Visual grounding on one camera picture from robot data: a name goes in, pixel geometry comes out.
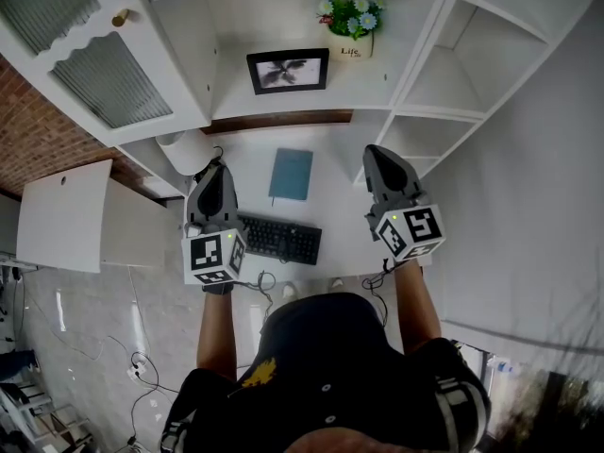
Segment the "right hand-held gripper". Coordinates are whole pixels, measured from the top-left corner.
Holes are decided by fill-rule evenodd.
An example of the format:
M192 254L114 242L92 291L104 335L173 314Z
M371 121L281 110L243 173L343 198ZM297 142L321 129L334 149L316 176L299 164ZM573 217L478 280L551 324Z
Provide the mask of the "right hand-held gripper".
M365 218L374 242L395 261L429 256L445 241L439 207L431 204L411 164L394 151L369 144L362 157L373 204Z

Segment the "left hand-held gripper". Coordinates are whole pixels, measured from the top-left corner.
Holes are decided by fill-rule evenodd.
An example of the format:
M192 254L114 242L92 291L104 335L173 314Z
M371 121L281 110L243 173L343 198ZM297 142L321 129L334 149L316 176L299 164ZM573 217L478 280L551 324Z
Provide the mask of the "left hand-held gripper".
M187 200L181 241L184 283L222 285L238 281L246 252L246 231L237 216L232 174L225 164L210 164L197 177ZM211 217L217 212L221 219L229 220Z

